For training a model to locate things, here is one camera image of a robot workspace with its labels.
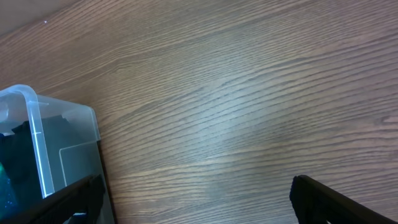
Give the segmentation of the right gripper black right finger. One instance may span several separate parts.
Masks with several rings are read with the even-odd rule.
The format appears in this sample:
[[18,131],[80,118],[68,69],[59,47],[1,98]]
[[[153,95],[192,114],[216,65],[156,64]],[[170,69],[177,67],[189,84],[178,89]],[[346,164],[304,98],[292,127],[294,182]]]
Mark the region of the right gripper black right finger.
[[307,175],[293,178],[289,199],[300,224],[397,224]]

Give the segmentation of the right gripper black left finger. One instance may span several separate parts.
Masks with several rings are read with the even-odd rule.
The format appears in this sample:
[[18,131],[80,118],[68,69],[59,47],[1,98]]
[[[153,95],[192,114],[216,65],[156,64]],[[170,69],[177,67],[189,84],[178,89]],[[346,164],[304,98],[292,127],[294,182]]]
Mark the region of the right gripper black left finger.
[[1,223],[96,223],[104,194],[102,176],[89,175],[44,198],[32,208],[1,220]]

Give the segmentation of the black cloth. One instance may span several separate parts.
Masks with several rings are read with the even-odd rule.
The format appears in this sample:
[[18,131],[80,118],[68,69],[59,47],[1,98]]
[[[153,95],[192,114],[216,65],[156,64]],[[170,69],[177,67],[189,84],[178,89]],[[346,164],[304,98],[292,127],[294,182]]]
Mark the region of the black cloth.
[[[63,117],[42,120],[52,183],[54,190],[65,187],[59,151],[81,143],[76,129]],[[29,122],[12,130],[13,134],[1,136],[1,164],[11,180],[17,203],[28,208],[42,200],[39,173]]]

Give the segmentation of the sparkly blue green garment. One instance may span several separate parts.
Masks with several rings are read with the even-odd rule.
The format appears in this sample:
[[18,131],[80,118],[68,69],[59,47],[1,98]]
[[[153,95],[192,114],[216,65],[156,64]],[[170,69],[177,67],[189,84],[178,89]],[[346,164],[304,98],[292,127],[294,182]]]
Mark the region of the sparkly blue green garment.
[[13,188],[11,186],[11,180],[7,176],[4,167],[1,164],[0,168],[0,212],[1,219],[7,218],[12,214],[16,213],[19,209],[16,197],[14,195]]

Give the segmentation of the clear plastic storage bin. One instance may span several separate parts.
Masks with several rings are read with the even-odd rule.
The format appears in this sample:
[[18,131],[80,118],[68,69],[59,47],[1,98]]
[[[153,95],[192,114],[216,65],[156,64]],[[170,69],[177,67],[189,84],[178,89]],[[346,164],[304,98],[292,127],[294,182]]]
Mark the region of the clear plastic storage bin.
[[1,90],[1,222],[114,223],[95,112]]

